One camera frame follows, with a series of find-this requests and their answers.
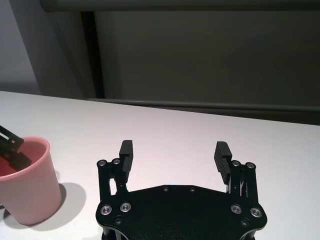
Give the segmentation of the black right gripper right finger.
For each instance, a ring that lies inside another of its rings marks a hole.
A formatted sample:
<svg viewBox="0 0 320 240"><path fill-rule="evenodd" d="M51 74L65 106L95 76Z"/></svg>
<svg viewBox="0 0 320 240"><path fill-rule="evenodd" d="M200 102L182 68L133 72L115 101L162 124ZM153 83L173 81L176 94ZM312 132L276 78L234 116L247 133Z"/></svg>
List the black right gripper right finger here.
<svg viewBox="0 0 320 240"><path fill-rule="evenodd" d="M216 143L214 162L226 185L226 192L242 198L257 196L256 165L252 162L240 163L232 159L233 155L224 141Z"/></svg>

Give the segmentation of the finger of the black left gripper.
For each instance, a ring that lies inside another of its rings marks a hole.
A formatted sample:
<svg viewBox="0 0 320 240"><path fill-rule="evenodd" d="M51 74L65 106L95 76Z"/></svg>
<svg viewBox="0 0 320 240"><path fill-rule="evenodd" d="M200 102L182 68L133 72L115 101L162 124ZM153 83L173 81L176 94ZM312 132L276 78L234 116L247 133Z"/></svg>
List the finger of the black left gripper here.
<svg viewBox="0 0 320 240"><path fill-rule="evenodd" d="M32 161L25 154L18 152L23 143L23 138L0 126L0 156L14 170L23 170L32 164Z"/></svg>

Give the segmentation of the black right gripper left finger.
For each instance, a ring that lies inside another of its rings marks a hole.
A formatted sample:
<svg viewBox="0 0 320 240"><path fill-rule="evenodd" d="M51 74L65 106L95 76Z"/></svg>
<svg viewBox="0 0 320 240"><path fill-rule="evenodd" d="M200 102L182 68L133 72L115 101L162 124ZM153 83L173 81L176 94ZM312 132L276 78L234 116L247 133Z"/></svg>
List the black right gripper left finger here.
<svg viewBox="0 0 320 240"><path fill-rule="evenodd" d="M109 198L112 195L110 179L115 182L116 195L123 195L128 192L126 184L132 168L133 157L133 141L123 140L119 157L114 158L111 162L101 159L96 163L100 198Z"/></svg>

